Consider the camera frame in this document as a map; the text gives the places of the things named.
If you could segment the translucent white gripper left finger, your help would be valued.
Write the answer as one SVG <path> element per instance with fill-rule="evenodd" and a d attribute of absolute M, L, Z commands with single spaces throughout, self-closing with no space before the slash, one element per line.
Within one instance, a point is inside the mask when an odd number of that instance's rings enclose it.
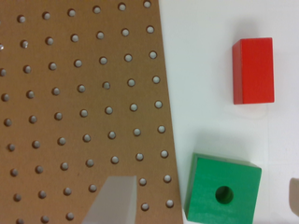
<path fill-rule="evenodd" d="M 109 176 L 81 224 L 135 224 L 135 176 Z"/>

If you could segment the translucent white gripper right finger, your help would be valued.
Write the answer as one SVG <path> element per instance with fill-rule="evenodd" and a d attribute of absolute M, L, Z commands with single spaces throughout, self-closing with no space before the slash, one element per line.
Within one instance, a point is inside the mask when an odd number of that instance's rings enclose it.
<path fill-rule="evenodd" d="M 292 178 L 290 180 L 289 205 L 292 212 L 299 215 L 299 178 Z"/>

